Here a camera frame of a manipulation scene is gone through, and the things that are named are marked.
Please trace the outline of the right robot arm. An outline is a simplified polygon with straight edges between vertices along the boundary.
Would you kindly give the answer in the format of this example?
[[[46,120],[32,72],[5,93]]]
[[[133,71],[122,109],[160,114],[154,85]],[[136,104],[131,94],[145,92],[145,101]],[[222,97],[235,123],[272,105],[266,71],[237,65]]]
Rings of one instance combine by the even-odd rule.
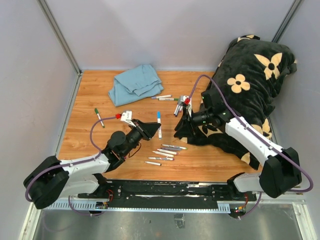
[[[284,149],[267,139],[238,116],[224,97],[214,102],[212,95],[207,92],[201,96],[204,109],[198,112],[192,111],[189,96],[180,96],[174,115],[182,111],[182,117],[174,129],[174,136],[193,137],[197,127],[212,124],[238,141],[262,166],[261,173],[239,173],[227,181],[226,193],[230,199],[238,200],[245,192],[263,192],[271,198],[277,198],[302,182],[296,150],[291,147]]]

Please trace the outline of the peach cap marker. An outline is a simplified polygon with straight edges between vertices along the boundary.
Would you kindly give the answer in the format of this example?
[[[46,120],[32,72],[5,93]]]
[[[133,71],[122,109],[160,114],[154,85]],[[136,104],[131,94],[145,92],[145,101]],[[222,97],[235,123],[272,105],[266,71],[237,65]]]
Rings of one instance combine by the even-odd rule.
[[[157,154],[157,155],[165,156],[165,157],[168,157],[168,158],[174,158],[173,154],[164,153],[164,152],[160,152],[160,151],[152,151],[152,152]]]

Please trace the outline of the pink cap marker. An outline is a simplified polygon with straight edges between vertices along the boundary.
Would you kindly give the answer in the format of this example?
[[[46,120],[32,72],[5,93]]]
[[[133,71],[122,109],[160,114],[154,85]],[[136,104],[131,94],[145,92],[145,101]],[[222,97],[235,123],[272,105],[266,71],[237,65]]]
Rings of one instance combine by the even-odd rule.
[[[159,152],[166,153],[166,154],[171,154],[171,155],[177,155],[177,154],[178,154],[178,153],[175,152],[175,151],[165,150],[165,149],[161,149],[161,148],[158,148],[157,150],[158,150]]]

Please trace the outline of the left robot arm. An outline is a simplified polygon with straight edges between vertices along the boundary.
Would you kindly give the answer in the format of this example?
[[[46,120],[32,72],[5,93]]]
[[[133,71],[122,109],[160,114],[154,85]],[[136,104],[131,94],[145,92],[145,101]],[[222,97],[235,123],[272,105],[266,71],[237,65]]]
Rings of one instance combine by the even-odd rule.
[[[107,193],[107,185],[102,174],[117,169],[142,140],[151,140],[161,127],[158,122],[138,119],[129,121],[128,125],[129,133],[115,131],[106,147],[98,148],[94,155],[72,160],[48,156],[23,181],[26,200],[41,210],[60,198],[78,194],[103,197]]]

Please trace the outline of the grey marker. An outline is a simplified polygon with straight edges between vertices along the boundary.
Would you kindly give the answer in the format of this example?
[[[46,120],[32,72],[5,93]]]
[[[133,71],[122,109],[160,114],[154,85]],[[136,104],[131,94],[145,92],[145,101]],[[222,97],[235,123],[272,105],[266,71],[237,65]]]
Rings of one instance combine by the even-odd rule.
[[[161,147],[160,149],[167,150],[167,151],[181,151],[182,150],[180,148],[174,148],[174,147]]]

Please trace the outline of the black marker without cap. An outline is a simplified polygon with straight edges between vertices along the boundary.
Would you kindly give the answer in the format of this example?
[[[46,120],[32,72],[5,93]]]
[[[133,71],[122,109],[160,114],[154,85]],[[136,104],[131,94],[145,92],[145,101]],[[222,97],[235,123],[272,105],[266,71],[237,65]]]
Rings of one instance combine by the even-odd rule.
[[[153,162],[153,161],[145,161],[146,164],[149,164],[149,165],[155,165],[155,166],[161,166],[162,164],[159,163],[159,162]]]

